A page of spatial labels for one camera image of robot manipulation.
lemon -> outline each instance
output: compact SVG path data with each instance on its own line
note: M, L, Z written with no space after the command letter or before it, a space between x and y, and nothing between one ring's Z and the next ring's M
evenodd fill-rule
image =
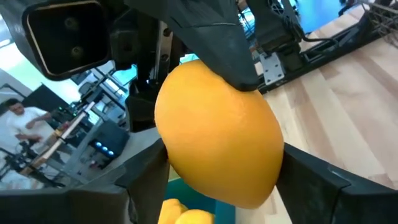
M184 212L175 224L214 224L215 216L203 210L192 209Z
M175 224L179 216L187 210L186 206L177 199L165 200L162 204L158 224Z
M242 208L271 194L284 140L257 90L234 89L200 60L183 63L159 91L155 122L170 164L196 191Z

black cable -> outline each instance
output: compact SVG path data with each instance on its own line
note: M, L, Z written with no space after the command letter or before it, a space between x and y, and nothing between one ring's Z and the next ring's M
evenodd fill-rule
M296 22L294 22L291 18L289 17L284 17L284 24L287 26L288 29L293 30L295 34L297 34L302 40L306 42L319 42L319 41L332 41L335 43L335 48L339 46L339 42L335 39L332 38L308 38L306 36L306 33L302 30L300 25ZM323 54L325 52L318 52L314 51L317 54Z

wooden table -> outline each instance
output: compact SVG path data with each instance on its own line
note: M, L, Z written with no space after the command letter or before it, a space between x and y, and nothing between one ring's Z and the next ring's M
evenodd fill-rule
M330 37L355 24L363 12L359 6L310 37ZM302 43L302 48L312 45ZM397 58L398 49L379 39L264 95L285 142L398 188ZM291 221L275 190L257 210L237 209L236 223Z

metal frame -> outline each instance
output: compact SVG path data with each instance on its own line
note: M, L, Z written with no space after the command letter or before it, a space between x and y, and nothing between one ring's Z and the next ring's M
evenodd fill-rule
M155 67L150 79L163 83L169 74L170 54L173 33L165 22L159 21L159 34L156 46Z
M32 161L31 164L29 164L27 167L25 167L20 172L20 174L28 176L34 169L38 169L42 164L46 163L47 165L53 167L54 169L60 171L61 173L66 174L67 176L73 178L74 180L77 180L77 181L79 181L79 182L81 182L83 184L87 183L88 181L85 178L83 178L83 177L81 177L79 175L76 175L73 172L71 172L70 169L67 169L67 168L70 167L70 165L67 166L67 164L71 164L72 162L74 164L76 163L75 160L71 161L71 159L75 158L76 156L80 156L82 148L84 147L84 149L85 149L87 144L85 144L85 145L83 144L82 145L82 143L81 143L79 145L78 150L73 152L71 158L68 160L67 164L65 164L63 167L60 167L58 162L52 161L50 159L50 156L58 149L58 147L61 144L63 144L64 139L66 139L69 136L69 134L78 126L80 121L87 115L87 112L89 112L89 110L91 110L92 107L94 107L94 105L95 105L95 102L91 102L89 105L87 105L87 107L82 112L80 112L80 114L72 121L71 125L59 136L59 138L47 150L45 150L44 152L39 154Z
M6 157L8 156L8 159L6 160L5 165L0 169L0 182L2 182L2 179L7 175L7 173L11 170L15 170L20 174L21 171L21 165L26 166L29 165L30 162L27 161L29 151L31 151L29 143L26 142L21 142L19 144L22 146L21 152L18 152L17 154L13 154L11 152L8 152L7 150L0 148L0 151L4 152L6 154ZM32 172L29 175L26 175L27 178L35 179L38 180L39 182L43 183L44 185L51 186L51 187L64 187L63 184L58 183L54 181L53 179L47 178L43 172L36 168L32 168Z
M96 73L93 72L93 70L94 70L96 73L100 74L101 77L98 77L98 76L96 75ZM119 83L117 80L115 80L114 77L112 77L112 74L114 73L114 70L111 70L108 74L105 74L105 73L103 73L100 69L94 68L94 69L91 70L91 73L93 73L94 77L98 79L97 84L95 84L94 86L92 86L91 89L94 90L94 89L96 89L96 88L98 88L98 87L101 88L101 85L103 85L103 86L105 87L105 88L104 88L104 94L105 94L113 103L115 103L118 107L120 107L122 110L126 110L125 107L124 107L124 105L121 103L120 98L118 98L118 97L116 96L116 94L114 94L114 90L112 90L111 87L109 87L109 85L106 83L106 80L109 79L109 80L111 80L113 83L115 83L115 85L118 86L119 89L124 88L123 86L120 85L120 83Z
M392 0L389 7L379 5L370 0L358 0L362 8L368 12L371 23L378 27L377 31L388 43L398 48L398 0Z
M375 3L382 6L389 6L391 2L392 0L375 0ZM294 72L286 72L283 79L267 85L264 80L264 76L259 76L259 91L262 94L265 94L268 91L295 80L302 75L320 68L339 57L349 54L352 51L381 38L378 27L375 27L372 24L367 13L369 12L365 12L362 18L355 25L330 37L330 39L339 43L337 46L335 46L334 42L325 40L308 50L300 52L299 55L302 59L303 65Z
M2 90L3 88L10 88L12 91L18 93L18 95L20 95L23 98L26 98L26 96L24 94L22 94L20 91L18 91L17 89L15 89L14 87L12 87L10 84L5 83L2 86L0 86L0 90Z
M59 169L60 172L66 174L67 176L78 180L82 184L86 184L89 180L85 177L82 177L76 174L75 164L79 162L80 157L84 154L84 152L88 149L88 144L93 139L93 135L97 132L99 126L103 123L102 120L99 120L92 129L86 134L85 138L81 141L79 146L76 148L75 152L73 152L72 156L69 158L67 163Z

metal bracket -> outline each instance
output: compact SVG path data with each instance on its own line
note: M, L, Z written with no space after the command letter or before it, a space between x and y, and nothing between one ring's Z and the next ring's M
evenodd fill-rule
M272 53L269 56L264 56L264 53L260 54L260 62L266 85L271 85L285 77L285 73L276 53Z
M169 74L170 54L172 50L173 33L166 23L159 21L159 37L156 47L155 69L150 79L163 82Z

